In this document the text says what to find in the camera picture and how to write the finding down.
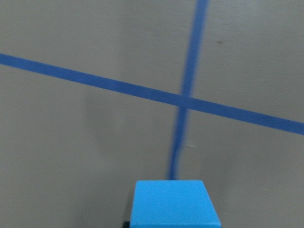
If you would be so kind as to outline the blue block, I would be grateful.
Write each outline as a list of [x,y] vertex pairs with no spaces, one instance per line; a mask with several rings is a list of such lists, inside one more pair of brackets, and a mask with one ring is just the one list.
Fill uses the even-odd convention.
[[132,228],[220,228],[200,180],[139,180],[130,217]]

